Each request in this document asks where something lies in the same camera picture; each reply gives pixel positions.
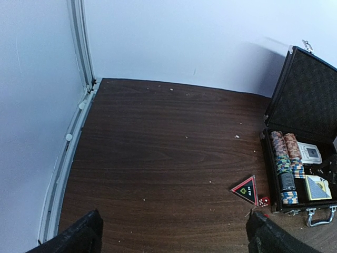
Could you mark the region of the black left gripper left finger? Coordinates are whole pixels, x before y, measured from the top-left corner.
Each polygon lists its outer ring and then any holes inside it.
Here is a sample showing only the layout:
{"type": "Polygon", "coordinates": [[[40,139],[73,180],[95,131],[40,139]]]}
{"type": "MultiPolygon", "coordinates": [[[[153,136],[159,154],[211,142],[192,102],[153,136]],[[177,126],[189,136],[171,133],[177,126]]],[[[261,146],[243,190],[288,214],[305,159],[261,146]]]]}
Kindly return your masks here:
{"type": "Polygon", "coordinates": [[[29,252],[101,252],[103,219],[92,210],[53,239],[29,252]]]}

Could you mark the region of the black poker set case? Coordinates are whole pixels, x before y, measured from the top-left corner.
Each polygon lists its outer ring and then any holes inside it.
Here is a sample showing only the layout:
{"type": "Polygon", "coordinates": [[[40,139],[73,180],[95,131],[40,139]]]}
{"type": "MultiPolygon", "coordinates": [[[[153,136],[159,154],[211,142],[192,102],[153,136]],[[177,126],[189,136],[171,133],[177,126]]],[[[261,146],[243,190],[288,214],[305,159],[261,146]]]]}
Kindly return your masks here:
{"type": "MultiPolygon", "coordinates": [[[[336,138],[336,68],[315,56],[313,47],[290,46],[264,114],[260,141],[268,176],[273,213],[308,214],[307,225],[329,224],[336,215],[336,184],[330,184],[332,199],[310,201],[304,179],[294,178],[299,203],[284,205],[281,200],[275,157],[270,134],[280,131],[283,137],[293,133],[297,142],[319,145],[336,138]]],[[[305,175],[314,175],[314,166],[305,164],[305,175]]]]}

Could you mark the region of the triangular all-in button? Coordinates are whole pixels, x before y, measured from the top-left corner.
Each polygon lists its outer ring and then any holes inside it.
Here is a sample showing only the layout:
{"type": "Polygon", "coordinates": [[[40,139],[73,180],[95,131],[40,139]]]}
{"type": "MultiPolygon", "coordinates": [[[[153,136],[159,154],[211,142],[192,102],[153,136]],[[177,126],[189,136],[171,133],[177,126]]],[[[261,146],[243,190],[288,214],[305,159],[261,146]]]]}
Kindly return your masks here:
{"type": "Polygon", "coordinates": [[[243,182],[239,183],[230,191],[248,203],[254,206],[258,205],[255,175],[252,175],[243,182]]]}

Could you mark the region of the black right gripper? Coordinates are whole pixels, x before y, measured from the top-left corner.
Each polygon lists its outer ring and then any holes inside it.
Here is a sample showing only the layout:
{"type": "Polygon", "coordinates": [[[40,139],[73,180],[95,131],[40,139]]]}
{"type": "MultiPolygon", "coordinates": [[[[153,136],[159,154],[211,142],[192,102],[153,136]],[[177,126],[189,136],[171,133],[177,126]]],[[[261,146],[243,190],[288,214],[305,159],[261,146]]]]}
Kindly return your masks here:
{"type": "Polygon", "coordinates": [[[319,145],[322,162],[314,166],[314,174],[336,184],[336,138],[329,143],[319,145]]]}

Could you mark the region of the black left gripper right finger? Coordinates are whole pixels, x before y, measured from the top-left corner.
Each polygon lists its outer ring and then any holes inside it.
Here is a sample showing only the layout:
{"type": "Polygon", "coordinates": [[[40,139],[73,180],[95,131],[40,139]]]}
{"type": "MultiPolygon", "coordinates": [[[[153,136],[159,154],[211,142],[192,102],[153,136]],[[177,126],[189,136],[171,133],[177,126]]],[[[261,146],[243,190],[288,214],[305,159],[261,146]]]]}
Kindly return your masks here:
{"type": "Polygon", "coordinates": [[[291,236],[260,211],[250,212],[246,233],[249,252],[318,252],[291,236]]]}

